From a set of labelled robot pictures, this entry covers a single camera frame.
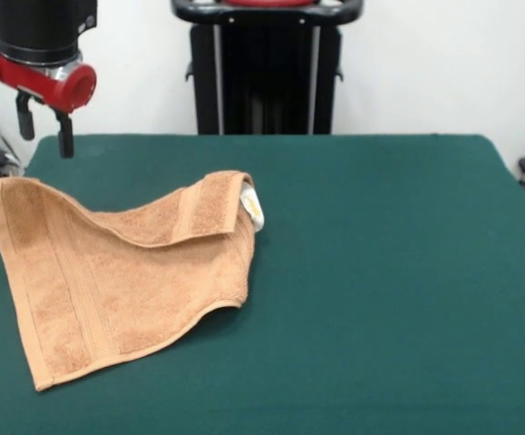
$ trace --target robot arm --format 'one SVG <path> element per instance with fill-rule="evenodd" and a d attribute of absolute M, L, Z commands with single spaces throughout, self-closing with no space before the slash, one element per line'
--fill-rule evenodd
<path fill-rule="evenodd" d="M 97 78 L 79 36 L 97 25 L 97 0 L 0 0 L 0 82 L 18 90 L 21 135 L 34 138 L 32 99 L 60 122 L 61 155 L 73 156 L 69 115 L 92 98 Z"/>

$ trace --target green tabletop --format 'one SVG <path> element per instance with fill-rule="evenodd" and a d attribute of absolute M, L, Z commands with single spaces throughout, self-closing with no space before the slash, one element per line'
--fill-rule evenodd
<path fill-rule="evenodd" d="M 35 392 L 0 258 L 0 434 L 525 434 L 525 196 L 487 140 L 86 136 L 27 175 L 123 210 L 217 169 L 267 218 L 249 299 L 150 357 Z"/>

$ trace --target white towel tag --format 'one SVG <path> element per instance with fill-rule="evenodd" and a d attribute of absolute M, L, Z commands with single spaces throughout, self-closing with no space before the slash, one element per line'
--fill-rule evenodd
<path fill-rule="evenodd" d="M 254 223 L 254 231 L 258 232 L 264 227 L 264 213 L 258 201 L 258 195 L 252 186 L 248 183 L 242 183 L 240 191 L 240 202 L 248 212 Z"/>

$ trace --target black stand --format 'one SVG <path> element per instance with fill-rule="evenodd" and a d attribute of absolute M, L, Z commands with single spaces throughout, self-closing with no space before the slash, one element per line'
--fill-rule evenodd
<path fill-rule="evenodd" d="M 173 0 L 190 32 L 199 134 L 329 134 L 341 35 L 362 0 L 340 7 L 201 5 Z"/>

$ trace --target orange towel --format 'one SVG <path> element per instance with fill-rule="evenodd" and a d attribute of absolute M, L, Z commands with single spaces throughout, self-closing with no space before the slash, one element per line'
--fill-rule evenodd
<path fill-rule="evenodd" d="M 141 208 L 91 212 L 0 179 L 0 252 L 36 390 L 172 344 L 248 295 L 248 174 L 217 172 Z"/>

